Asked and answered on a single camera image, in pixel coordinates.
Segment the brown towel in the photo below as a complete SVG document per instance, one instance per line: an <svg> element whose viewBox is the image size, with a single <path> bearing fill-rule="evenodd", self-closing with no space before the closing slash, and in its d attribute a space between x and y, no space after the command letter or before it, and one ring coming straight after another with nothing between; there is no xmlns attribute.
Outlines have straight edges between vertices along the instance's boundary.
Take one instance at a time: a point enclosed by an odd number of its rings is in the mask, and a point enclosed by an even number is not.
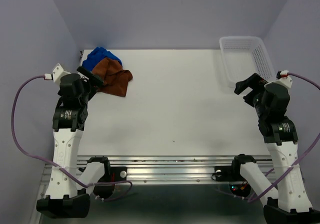
<svg viewBox="0 0 320 224"><path fill-rule="evenodd" d="M126 97L133 75L129 70L124 70L118 61L106 57L95 66L92 73L103 80L99 92Z"/></svg>

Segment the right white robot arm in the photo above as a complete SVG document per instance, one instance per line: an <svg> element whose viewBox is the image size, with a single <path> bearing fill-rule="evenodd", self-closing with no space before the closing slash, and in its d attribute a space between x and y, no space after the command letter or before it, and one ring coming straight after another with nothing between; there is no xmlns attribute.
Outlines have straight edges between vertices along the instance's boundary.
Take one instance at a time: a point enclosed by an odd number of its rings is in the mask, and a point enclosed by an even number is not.
<svg viewBox="0 0 320 224"><path fill-rule="evenodd" d="M230 167L231 176L244 178L251 186L256 198L248 202L260 201L263 216L268 224L318 224L320 213L312 206L300 170L300 161L318 142L298 156L298 134L294 123L286 116L290 101L289 89L292 74L280 71L276 81L267 82L257 73L237 82L235 94L247 88L251 92L243 97L246 104L256 110L258 128L271 155L276 180L271 183L264 175L256 160L249 155L238 155Z"/></svg>

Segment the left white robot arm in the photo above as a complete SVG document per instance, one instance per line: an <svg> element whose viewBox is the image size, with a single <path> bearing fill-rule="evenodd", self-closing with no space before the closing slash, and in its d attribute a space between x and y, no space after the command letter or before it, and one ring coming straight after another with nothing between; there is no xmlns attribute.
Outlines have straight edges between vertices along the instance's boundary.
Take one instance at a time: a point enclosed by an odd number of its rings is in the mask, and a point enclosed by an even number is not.
<svg viewBox="0 0 320 224"><path fill-rule="evenodd" d="M92 157L89 166L76 178L88 102L102 87L103 81L82 66L76 73L70 73L60 64L53 68L51 78L59 85L59 100L52 119L54 153L49 185L44 198L37 201L36 210L53 219L85 218L94 183L111 177L108 159Z"/></svg>

